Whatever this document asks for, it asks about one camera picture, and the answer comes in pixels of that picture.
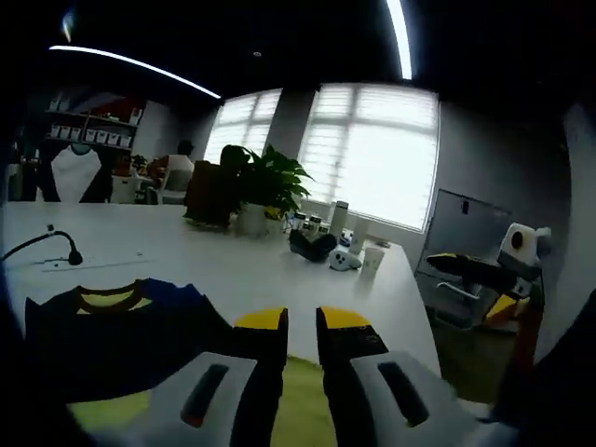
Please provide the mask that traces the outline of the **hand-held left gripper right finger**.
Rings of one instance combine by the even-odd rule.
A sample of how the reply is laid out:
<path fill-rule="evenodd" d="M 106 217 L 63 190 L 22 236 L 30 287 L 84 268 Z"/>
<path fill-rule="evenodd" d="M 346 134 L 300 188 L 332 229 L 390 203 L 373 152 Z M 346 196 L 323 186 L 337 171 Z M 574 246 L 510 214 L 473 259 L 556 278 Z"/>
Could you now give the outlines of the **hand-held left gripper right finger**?
<path fill-rule="evenodd" d="M 471 446 L 489 421 L 353 311 L 316 311 L 318 355 L 340 446 Z"/>

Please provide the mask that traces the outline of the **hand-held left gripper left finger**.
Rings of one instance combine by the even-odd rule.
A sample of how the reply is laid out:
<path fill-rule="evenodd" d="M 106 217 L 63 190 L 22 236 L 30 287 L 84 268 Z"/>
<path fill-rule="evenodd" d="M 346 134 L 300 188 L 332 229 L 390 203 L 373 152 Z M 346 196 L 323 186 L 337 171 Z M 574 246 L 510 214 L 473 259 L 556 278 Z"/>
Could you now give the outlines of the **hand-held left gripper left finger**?
<path fill-rule="evenodd" d="M 134 421 L 142 446 L 267 446 L 287 362 L 289 312 L 263 309 L 212 336 Z"/>

